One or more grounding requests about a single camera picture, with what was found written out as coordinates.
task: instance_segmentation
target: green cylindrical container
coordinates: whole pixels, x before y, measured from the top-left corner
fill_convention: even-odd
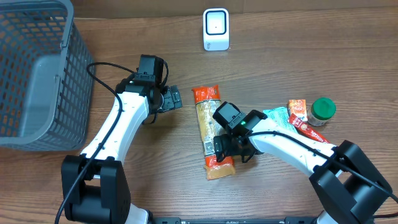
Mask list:
[[[308,123],[314,126],[322,126],[336,113],[336,105],[329,98],[317,99],[308,110]]]

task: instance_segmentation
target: red and beige package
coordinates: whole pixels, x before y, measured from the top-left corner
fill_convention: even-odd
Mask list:
[[[193,88],[197,107],[201,140],[205,147],[205,169],[207,179],[213,180],[235,174],[232,157],[226,157],[223,162],[217,162],[213,138],[224,134],[224,129],[213,119],[213,113],[221,105],[218,85]]]
[[[289,112],[289,116],[296,114],[301,120],[308,121],[305,100],[289,100],[287,111]]]
[[[303,120],[301,120],[296,114],[290,115],[289,123],[293,124],[293,126],[295,126],[307,138],[316,140],[318,142],[330,143],[320,133],[312,129],[308,124],[306,124]]]

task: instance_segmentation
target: red packet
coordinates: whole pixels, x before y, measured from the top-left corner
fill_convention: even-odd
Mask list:
[[[307,123],[301,120],[296,114],[291,114],[289,118],[289,123],[293,124],[301,133],[303,133],[307,138],[316,140],[318,142],[330,143],[316,130],[312,129]]]

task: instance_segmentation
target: perforated basket wall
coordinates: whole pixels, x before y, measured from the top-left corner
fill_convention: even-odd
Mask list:
[[[0,146],[81,147],[93,88],[85,68],[91,62],[70,1],[1,1]]]

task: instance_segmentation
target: wooden table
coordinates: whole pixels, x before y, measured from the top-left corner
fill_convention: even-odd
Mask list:
[[[138,207],[181,218],[282,218],[318,215],[307,177],[270,155],[236,163],[236,175],[207,181],[191,88],[220,85],[222,100],[245,112],[332,98],[337,112],[320,128],[334,144],[359,144],[398,190],[398,8],[231,15],[225,52],[205,52],[202,18],[76,21],[96,61],[136,68],[140,54],[169,64],[183,108],[142,126],[124,170]],[[98,67],[116,86],[127,74]],[[113,96],[95,84],[88,140]],[[62,201],[60,166],[71,152],[0,152],[0,223],[52,223]],[[390,199],[378,213],[396,212]],[[395,223],[384,220],[378,223]]]

